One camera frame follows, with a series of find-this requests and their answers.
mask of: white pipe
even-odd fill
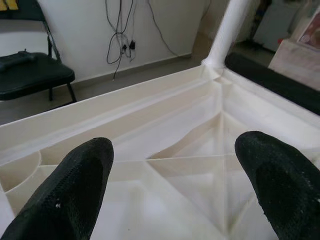
[[[211,68],[224,68],[225,58],[247,15],[251,0],[230,0],[215,36],[208,57],[203,64]]]

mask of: black cushion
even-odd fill
[[[45,53],[33,54],[35,61],[17,64],[0,72],[1,101],[71,83],[75,79],[75,72],[57,60]]]
[[[300,82],[283,76],[263,65],[231,53],[224,61],[225,66],[245,78],[273,91],[295,104],[320,115],[320,92]]]
[[[34,53],[19,51],[18,53],[0,57],[0,73],[19,64],[34,62],[37,59]]]

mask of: black chair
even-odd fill
[[[53,100],[53,88],[66,84],[72,103],[77,101],[71,82],[75,72],[63,65],[46,18],[37,0],[17,0],[18,9],[0,10],[0,20],[29,20],[42,22],[47,33],[48,54],[20,51],[0,57],[0,101],[12,100],[49,89]],[[56,59],[52,58],[52,49]]]

